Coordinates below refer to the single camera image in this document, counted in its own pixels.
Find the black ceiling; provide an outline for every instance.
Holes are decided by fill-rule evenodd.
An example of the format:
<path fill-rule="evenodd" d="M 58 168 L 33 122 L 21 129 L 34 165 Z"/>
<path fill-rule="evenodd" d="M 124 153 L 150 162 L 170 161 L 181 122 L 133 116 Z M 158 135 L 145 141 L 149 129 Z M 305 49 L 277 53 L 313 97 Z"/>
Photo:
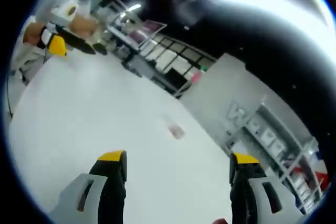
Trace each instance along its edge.
<path fill-rule="evenodd" d="M 123 0 L 145 3 L 139 16 L 168 26 L 164 34 L 218 58 L 224 52 L 243 60 L 249 71 L 280 95 L 320 142 L 329 172 L 336 170 L 335 84 L 332 68 L 321 52 L 286 23 L 249 8 L 221 4 L 186 30 L 176 21 L 166 0 Z M 295 0 L 320 15 L 312 0 Z"/>

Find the person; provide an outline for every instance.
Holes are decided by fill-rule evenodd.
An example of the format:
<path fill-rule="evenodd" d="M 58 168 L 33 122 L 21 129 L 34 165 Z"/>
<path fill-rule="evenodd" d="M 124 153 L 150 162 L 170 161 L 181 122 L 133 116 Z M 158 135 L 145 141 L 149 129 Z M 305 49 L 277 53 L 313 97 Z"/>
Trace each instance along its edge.
<path fill-rule="evenodd" d="M 28 55 L 32 47 L 38 45 L 41 37 L 41 32 L 45 28 L 50 19 L 51 10 L 62 5 L 62 3 L 69 0 L 42 0 L 38 5 L 35 13 L 26 20 L 18 36 L 12 58 L 12 69 L 18 69 L 25 62 L 31 60 Z M 78 3 L 77 12 L 73 20 L 69 23 L 68 28 L 77 36 L 87 39 L 97 29 L 97 23 L 90 18 L 90 9 L 92 0 L 73 0 Z"/>

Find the white shelving unit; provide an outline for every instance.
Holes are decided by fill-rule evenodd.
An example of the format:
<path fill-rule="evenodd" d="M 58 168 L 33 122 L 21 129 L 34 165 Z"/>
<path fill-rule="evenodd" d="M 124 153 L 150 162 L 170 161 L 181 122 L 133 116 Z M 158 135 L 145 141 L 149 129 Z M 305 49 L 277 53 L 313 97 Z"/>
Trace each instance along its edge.
<path fill-rule="evenodd" d="M 287 150 L 283 151 L 279 156 L 275 156 L 270 147 L 266 145 L 266 143 L 261 139 L 261 134 L 258 131 L 254 131 L 249 127 L 250 120 L 257 120 L 261 123 L 262 129 L 271 129 L 278 139 L 281 139 L 283 143 L 286 145 Z M 269 163 L 269 166 L 272 167 L 275 174 L 279 176 L 281 182 L 283 182 L 287 187 L 289 187 L 290 191 L 294 193 L 297 198 L 297 206 L 304 213 L 307 214 L 310 209 L 306 208 L 306 202 L 308 200 L 313 199 L 315 203 L 317 203 L 322 198 L 321 191 L 321 183 L 317 180 L 314 170 L 312 169 L 308 158 L 305 153 L 311 147 L 311 144 L 314 141 L 312 137 L 311 140 L 298 141 L 298 139 L 291 133 L 291 131 L 286 127 L 286 125 L 274 114 L 272 113 L 266 106 L 263 104 L 256 110 L 256 112 L 249 117 L 248 121 L 245 125 L 242 126 L 238 132 L 227 141 L 228 147 L 238 140 L 243 140 L 241 138 L 246 138 L 244 141 L 250 150 L 249 153 L 251 155 L 257 155 L 256 158 L 260 158 L 260 163 L 265 164 Z M 282 160 L 286 160 L 286 158 L 292 154 L 295 159 L 291 163 L 290 167 L 286 168 L 283 164 Z M 301 194 L 298 192 L 297 187 L 291 177 L 291 173 L 296 166 L 301 166 L 303 172 L 309 178 L 310 181 L 314 184 L 314 189 L 310 192 L 310 195 L 306 198 L 302 198 Z"/>

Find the yellow object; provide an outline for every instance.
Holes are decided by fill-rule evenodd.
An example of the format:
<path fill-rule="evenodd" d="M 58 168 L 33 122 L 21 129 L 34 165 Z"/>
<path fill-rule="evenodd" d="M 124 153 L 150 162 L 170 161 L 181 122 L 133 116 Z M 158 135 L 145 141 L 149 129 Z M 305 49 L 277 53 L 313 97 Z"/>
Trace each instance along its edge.
<path fill-rule="evenodd" d="M 255 164 L 259 163 L 258 159 L 256 159 L 253 156 L 241 154 L 241 153 L 235 153 L 235 156 L 237 157 L 238 164 Z"/>
<path fill-rule="evenodd" d="M 60 55 L 60 56 L 67 55 L 65 41 L 62 37 L 58 35 L 54 35 L 51 38 L 51 42 L 49 44 L 48 49 L 49 49 L 49 52 L 53 55 Z"/>
<path fill-rule="evenodd" d="M 115 152 L 107 152 L 103 155 L 101 155 L 98 160 L 102 161 L 120 161 L 121 154 L 124 151 L 115 151 Z"/>

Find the white lab coat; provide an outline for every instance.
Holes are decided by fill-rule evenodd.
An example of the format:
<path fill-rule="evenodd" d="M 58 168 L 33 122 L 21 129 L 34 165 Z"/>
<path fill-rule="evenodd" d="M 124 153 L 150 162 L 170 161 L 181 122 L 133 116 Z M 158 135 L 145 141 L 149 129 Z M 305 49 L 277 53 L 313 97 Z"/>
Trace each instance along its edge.
<path fill-rule="evenodd" d="M 17 70 L 22 67 L 27 61 L 35 60 L 38 57 L 44 55 L 44 50 L 37 48 L 36 46 L 23 43 L 24 32 L 31 22 L 48 22 L 50 11 L 54 7 L 62 5 L 62 3 L 65 1 L 68 0 L 41 0 L 40 3 L 38 3 L 38 8 L 36 9 L 35 14 L 29 16 L 29 18 L 26 20 L 16 40 L 16 44 L 12 54 L 11 69 Z M 77 8 L 77 13 L 85 18 L 88 18 L 90 16 L 91 9 L 90 1 L 74 1 L 79 4 L 79 7 Z"/>

